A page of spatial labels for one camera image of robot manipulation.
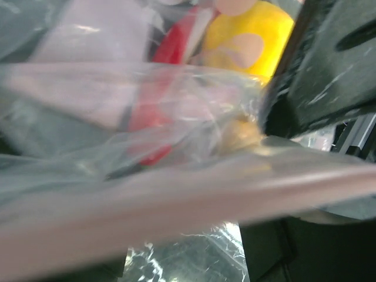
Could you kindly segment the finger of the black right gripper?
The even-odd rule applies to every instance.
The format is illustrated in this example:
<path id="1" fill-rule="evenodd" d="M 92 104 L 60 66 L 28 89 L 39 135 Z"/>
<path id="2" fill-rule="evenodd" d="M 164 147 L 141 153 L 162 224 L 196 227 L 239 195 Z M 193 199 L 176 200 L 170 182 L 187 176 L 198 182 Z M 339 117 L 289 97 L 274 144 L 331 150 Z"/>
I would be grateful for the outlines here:
<path id="1" fill-rule="evenodd" d="M 305 1 L 258 123 L 294 138 L 375 112 L 375 2 Z"/>

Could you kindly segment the yellow toy pear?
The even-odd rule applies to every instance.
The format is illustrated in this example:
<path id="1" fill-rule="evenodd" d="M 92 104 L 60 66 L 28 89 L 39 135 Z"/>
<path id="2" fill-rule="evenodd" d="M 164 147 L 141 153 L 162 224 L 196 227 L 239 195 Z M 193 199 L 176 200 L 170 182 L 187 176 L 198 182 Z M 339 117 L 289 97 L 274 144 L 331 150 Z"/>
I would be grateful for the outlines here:
<path id="1" fill-rule="evenodd" d="M 256 76 L 267 84 L 293 30 L 293 18 L 267 1 L 214 4 L 219 14 L 204 37 L 203 64 Z"/>

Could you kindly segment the red toy chili pepper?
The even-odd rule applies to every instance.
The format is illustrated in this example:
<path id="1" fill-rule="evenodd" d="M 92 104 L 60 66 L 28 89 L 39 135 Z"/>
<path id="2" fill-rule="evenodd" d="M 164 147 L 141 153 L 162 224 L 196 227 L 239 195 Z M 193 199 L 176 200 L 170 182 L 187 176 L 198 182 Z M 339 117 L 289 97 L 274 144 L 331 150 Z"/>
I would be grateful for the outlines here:
<path id="1" fill-rule="evenodd" d="M 154 129 L 172 123 L 159 105 L 167 98 L 173 84 L 174 73 L 169 66 L 193 62 L 193 58 L 202 51 L 204 35 L 217 14 L 212 6 L 189 1 L 172 5 L 155 4 L 150 22 L 147 60 L 161 63 L 162 69 L 152 72 L 158 82 L 142 85 L 132 109 L 128 131 Z"/>

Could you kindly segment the clear zip top bag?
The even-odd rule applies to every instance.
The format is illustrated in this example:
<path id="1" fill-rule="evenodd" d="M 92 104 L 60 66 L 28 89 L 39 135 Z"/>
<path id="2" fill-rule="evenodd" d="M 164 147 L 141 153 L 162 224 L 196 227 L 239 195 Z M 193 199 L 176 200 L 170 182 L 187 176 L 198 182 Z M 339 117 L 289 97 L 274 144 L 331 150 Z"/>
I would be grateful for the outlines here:
<path id="1" fill-rule="evenodd" d="M 267 135 L 274 75 L 201 51 L 128 131 L 158 2 L 1 2 L 1 280 L 374 281 L 375 112 Z M 239 116 L 265 137 L 222 155 Z"/>

